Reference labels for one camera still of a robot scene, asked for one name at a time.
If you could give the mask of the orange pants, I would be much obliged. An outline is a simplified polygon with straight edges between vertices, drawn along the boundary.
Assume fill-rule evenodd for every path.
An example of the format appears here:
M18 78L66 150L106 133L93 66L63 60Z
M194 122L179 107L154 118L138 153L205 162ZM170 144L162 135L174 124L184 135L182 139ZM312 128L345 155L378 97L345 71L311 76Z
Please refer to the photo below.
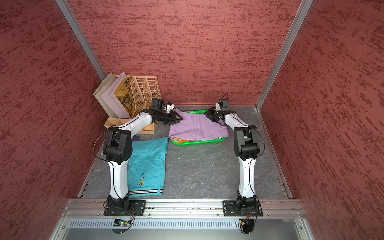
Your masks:
M189 140L183 140L180 138L173 138L172 141L175 142L176 144L186 144L186 143L194 142L194 141L189 141Z

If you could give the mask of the khaki pants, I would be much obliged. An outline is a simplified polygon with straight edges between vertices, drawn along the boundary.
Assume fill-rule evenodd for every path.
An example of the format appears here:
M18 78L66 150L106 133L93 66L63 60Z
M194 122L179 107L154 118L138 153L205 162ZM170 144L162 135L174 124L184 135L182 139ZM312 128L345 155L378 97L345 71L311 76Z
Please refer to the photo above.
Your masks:
M187 143L188 142L187 140L183 140L180 138L173 138L172 141L174 141L175 143Z

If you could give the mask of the purple pants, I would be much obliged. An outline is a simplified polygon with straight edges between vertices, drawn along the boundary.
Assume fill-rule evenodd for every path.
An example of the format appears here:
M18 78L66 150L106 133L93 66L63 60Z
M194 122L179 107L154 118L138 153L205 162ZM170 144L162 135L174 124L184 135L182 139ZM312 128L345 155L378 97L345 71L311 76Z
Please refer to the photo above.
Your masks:
M204 114L185 113L175 109L183 120L172 125L169 131L169 139L181 139L190 142L211 141L229 137L227 126L214 123Z

